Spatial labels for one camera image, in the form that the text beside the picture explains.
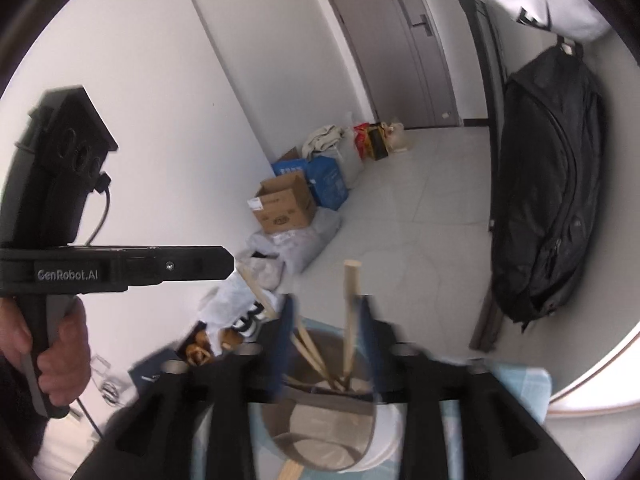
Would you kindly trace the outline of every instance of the door frame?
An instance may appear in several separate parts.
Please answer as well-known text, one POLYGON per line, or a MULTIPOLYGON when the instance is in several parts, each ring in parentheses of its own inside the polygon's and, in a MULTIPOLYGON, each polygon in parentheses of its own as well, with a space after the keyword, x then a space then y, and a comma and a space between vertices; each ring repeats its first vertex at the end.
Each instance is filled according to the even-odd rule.
POLYGON ((465 13, 466 20, 474 38, 476 52, 478 53, 478 61, 480 63, 480 72, 482 74, 482 85, 484 87, 484 99, 486 101, 486 112, 489 126, 489 146, 491 149, 491 209, 489 214, 489 231, 494 228, 495 216, 495 184, 498 181, 498 170, 500 162, 500 138, 502 136, 502 127, 504 124, 504 92, 506 90, 506 71, 502 63, 502 56, 498 49, 494 26, 491 17, 487 13, 486 4, 480 0, 458 0, 460 7, 465 13), (484 10, 486 12, 486 20, 489 25, 490 37, 485 37, 482 31, 478 13, 484 10), (494 56, 498 65, 498 74, 495 76, 492 70, 490 57, 494 56), (502 110, 498 110, 497 100, 502 99, 502 110))
MULTIPOLYGON (((371 109, 373 111, 373 114, 375 116, 375 119, 377 121, 380 121, 380 115, 378 113, 378 110, 376 108, 376 104, 373 101, 373 98, 371 97, 371 91, 369 89, 369 82, 367 81, 367 78, 364 75, 364 70, 362 68, 362 65, 360 63, 360 58, 358 57, 358 53, 356 52, 356 49, 354 47, 353 44, 353 40, 351 39, 351 35, 349 34, 349 31, 347 30, 346 24, 344 23, 344 20, 342 18, 342 16, 340 15, 340 11, 338 10, 338 7, 335 3, 335 0, 328 0, 329 4, 331 5, 331 8, 334 12, 334 15, 336 17, 336 19, 338 20, 338 23, 340 24, 340 30, 342 31, 342 34, 344 35, 344 38, 347 42, 347 44, 349 45, 349 50, 351 51, 351 55, 353 56, 353 59, 356 63, 356 67, 358 69, 358 74, 360 75, 360 79, 362 81, 362 85, 364 86, 365 92, 367 93, 367 99, 369 100, 369 105, 371 106, 371 109)), ((402 8, 404 8, 402 1, 399 1, 399 4, 402 8)), ((460 118, 460 114, 458 113, 458 102, 456 101, 456 95, 453 91, 453 83, 451 81, 451 72, 449 69, 449 63, 447 62, 447 57, 444 54, 444 49, 442 48, 442 42, 440 41, 440 34, 438 32, 438 27, 436 26, 436 23, 433 19, 433 14, 431 13, 431 9, 429 8, 429 5, 427 4, 427 0, 422 0, 422 4, 424 5, 424 9, 427 13, 427 17, 430 20, 430 24, 431 24, 431 29, 433 31, 433 36, 436 39, 436 42, 438 43, 438 49, 440 51, 440 56, 442 57, 442 60, 444 62, 444 65, 446 67, 446 81, 447 81, 447 91, 449 92, 449 96, 451 98, 451 102, 452 102, 452 113, 455 114, 455 117, 457 119, 458 124, 456 125, 452 125, 452 126, 427 126, 425 128, 420 128, 420 129, 435 129, 435 128, 456 128, 458 126, 462 126, 462 118, 460 118)))

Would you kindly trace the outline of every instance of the black backpack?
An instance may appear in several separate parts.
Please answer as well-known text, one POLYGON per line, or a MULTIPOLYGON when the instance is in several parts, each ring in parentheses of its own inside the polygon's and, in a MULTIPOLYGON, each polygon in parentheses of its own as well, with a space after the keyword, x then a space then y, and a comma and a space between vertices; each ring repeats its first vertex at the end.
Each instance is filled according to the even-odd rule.
POLYGON ((581 53, 558 44, 506 86, 492 288, 500 309, 524 328, 568 301, 596 216, 603 103, 581 53))

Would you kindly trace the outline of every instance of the gray trash bag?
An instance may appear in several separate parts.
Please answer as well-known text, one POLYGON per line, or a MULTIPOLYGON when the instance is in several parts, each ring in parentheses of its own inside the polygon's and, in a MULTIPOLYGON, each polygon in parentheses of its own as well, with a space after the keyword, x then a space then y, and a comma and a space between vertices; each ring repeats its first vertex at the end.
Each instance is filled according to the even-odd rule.
POLYGON ((284 262, 279 258, 252 258, 255 251, 243 251, 236 260, 242 263, 265 290, 276 290, 282 279, 284 262))
POLYGON ((260 231, 249 236, 247 245, 259 253, 278 256, 291 274, 300 274, 334 239, 341 224, 339 213, 319 207, 309 227, 273 235, 260 231))

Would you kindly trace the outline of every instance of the black cable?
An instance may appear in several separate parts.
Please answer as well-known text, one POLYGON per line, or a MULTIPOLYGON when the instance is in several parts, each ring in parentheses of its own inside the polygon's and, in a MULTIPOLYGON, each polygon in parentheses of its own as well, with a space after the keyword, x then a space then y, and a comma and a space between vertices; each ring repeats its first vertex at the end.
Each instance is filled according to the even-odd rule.
POLYGON ((104 205, 104 213, 102 213, 102 218, 100 219, 100 223, 98 224, 98 227, 95 228, 95 231, 93 232, 93 234, 86 241, 85 243, 86 246, 90 246, 94 242, 95 237, 97 237, 98 233, 104 226, 107 216, 109 215, 109 209, 111 208, 111 193, 109 192, 109 188, 104 190, 104 195, 107 199, 107 202, 104 205))
POLYGON ((80 400, 80 397, 78 397, 76 399, 78 401, 78 405, 80 406, 80 409, 84 412, 84 415, 86 416, 86 419, 89 421, 89 423, 94 427, 95 433, 98 434, 98 436, 100 437, 100 439, 103 439, 104 437, 102 436, 102 432, 100 431, 100 429, 98 428, 97 424, 94 422, 94 420, 91 418, 91 415, 89 415, 89 412, 86 410, 86 408, 84 407, 84 404, 82 403, 82 400, 80 400))

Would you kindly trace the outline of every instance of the backpack strap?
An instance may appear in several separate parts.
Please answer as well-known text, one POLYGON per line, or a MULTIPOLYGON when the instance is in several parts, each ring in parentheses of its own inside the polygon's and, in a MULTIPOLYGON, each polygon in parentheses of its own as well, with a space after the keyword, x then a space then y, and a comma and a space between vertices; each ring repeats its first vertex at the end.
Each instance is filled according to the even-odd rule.
POLYGON ((575 56, 580 61, 582 61, 582 58, 584 57, 584 47, 581 43, 578 43, 574 40, 569 40, 564 36, 558 36, 558 42, 556 43, 556 45, 562 48, 562 51, 565 54, 568 54, 569 56, 575 56))

